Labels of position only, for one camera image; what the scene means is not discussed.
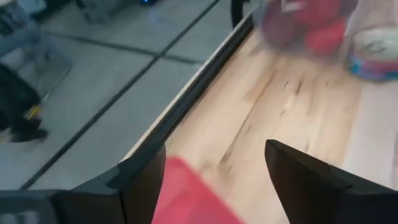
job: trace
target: plastic bag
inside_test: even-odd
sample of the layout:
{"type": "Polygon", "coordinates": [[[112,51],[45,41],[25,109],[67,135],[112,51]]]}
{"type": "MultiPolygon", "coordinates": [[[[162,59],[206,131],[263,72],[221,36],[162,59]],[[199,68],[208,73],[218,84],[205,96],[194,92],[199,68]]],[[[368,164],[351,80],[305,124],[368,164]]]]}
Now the plastic bag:
{"type": "Polygon", "coordinates": [[[398,78],[398,1],[361,0],[343,45],[346,68],[361,78],[398,78]]]}
{"type": "Polygon", "coordinates": [[[258,1],[253,16],[268,46],[318,58],[338,55],[358,6],[358,0],[258,1]]]}

